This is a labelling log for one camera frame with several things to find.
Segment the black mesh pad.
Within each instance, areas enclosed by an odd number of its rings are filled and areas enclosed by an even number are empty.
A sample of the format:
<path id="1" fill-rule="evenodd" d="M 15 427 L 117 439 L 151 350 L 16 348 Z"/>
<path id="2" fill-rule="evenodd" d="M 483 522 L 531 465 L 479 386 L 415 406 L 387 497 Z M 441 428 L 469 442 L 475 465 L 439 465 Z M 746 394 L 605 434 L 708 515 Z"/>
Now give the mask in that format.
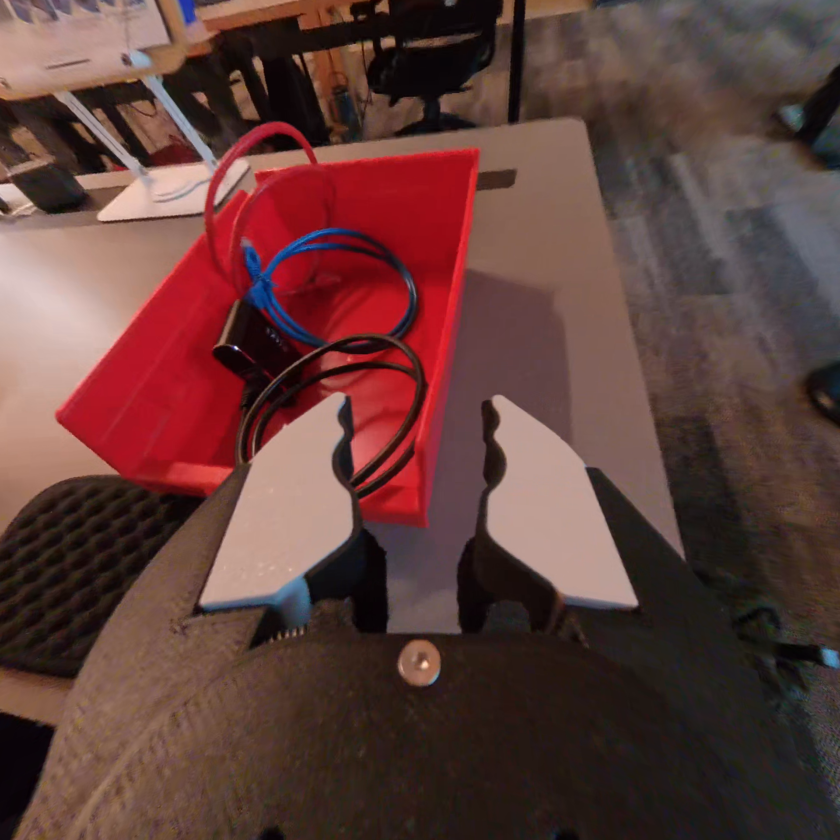
<path id="1" fill-rule="evenodd" d="M 1 539 L 1 665 L 75 678 L 110 615 L 203 503 L 118 476 L 65 479 Z"/>

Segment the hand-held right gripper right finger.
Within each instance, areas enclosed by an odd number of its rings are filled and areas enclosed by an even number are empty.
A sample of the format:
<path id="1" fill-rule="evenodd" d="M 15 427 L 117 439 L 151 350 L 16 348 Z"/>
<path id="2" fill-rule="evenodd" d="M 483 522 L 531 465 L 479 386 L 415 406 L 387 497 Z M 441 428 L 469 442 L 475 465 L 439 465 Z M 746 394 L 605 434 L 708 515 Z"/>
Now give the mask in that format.
<path id="1" fill-rule="evenodd" d="M 632 611 L 638 598 L 583 459 L 503 395 L 481 406 L 486 446 L 476 573 L 522 600 L 530 586 L 570 606 Z"/>

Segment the small black box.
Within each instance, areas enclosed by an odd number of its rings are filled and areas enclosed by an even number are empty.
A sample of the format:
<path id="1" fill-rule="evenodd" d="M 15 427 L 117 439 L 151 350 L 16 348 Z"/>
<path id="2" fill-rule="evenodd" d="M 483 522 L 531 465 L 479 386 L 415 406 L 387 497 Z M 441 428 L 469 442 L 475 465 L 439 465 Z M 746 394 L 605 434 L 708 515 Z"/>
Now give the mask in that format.
<path id="1" fill-rule="evenodd" d="M 77 178 L 50 160 L 28 161 L 8 171 L 10 182 L 47 214 L 60 214 L 84 207 L 88 192 Z"/>

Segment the black ethernet adapter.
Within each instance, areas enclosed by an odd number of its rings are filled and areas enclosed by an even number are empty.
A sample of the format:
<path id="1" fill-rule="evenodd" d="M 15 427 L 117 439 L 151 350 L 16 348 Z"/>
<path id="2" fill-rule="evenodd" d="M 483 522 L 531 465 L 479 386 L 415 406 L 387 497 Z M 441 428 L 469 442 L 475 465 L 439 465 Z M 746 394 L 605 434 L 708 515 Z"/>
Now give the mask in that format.
<path id="1" fill-rule="evenodd" d="M 240 409 L 248 410 L 267 386 L 297 363 L 301 352 L 264 313 L 247 300 L 228 311 L 213 357 L 243 383 Z"/>

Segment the instruction poster board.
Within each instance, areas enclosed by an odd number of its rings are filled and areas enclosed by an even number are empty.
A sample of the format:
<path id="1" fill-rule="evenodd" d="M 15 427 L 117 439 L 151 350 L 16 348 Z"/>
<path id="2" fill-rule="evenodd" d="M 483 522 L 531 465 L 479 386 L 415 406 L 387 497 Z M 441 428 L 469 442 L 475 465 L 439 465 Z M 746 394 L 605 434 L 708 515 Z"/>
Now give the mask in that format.
<path id="1" fill-rule="evenodd" d="M 166 76 L 210 38 L 193 2 L 2 1 L 1 97 Z"/>

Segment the red plastic bin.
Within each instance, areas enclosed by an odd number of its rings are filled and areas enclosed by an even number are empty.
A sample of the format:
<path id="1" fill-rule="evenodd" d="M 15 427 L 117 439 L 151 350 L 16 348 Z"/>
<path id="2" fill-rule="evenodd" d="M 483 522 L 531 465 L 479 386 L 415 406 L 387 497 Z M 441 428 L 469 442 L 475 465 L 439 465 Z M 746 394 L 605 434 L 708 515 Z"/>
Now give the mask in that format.
<path id="1" fill-rule="evenodd" d="M 259 256 L 276 301 L 314 338 L 388 333 L 409 292 L 397 270 L 346 250 L 274 258 L 324 228 L 368 235 L 411 274 L 417 302 L 402 341 L 423 366 L 427 395 L 404 470 L 361 502 L 374 522 L 426 527 L 459 329 L 479 170 L 477 148 L 300 164 L 256 174 L 257 198 L 237 193 L 216 215 L 228 263 L 242 239 Z M 216 271 L 202 235 L 57 412 L 61 426 L 118 473 L 145 487 L 207 495 L 235 464 L 243 382 L 212 355 L 248 288 Z"/>

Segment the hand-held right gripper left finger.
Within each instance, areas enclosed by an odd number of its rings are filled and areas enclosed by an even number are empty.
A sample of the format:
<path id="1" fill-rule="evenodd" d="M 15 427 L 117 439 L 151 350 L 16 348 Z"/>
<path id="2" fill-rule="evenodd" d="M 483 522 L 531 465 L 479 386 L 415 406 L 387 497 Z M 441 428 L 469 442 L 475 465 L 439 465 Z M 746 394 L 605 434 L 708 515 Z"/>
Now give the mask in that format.
<path id="1" fill-rule="evenodd" d="M 361 530 L 352 463 L 349 397 L 336 392 L 282 428 L 254 456 L 198 600 L 205 613 L 267 607 L 282 625 L 304 625 L 307 576 Z"/>

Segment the black office chair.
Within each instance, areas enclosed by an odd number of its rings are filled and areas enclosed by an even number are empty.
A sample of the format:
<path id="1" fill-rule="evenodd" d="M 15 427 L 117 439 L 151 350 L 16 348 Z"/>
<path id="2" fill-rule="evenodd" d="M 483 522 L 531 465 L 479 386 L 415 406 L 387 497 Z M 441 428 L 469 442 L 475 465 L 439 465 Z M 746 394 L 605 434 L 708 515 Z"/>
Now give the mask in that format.
<path id="1" fill-rule="evenodd" d="M 475 129 L 474 122 L 442 110 L 441 100 L 467 91 L 472 78 L 491 64 L 503 2 L 389 2 L 388 9 L 389 16 L 397 19 L 426 13 L 428 23 L 447 9 L 469 16 L 465 26 L 451 35 L 395 35 L 389 47 L 374 40 L 373 57 L 365 71 L 369 93 L 388 98 L 391 108 L 403 99 L 416 99 L 423 105 L 421 118 L 394 136 Z"/>

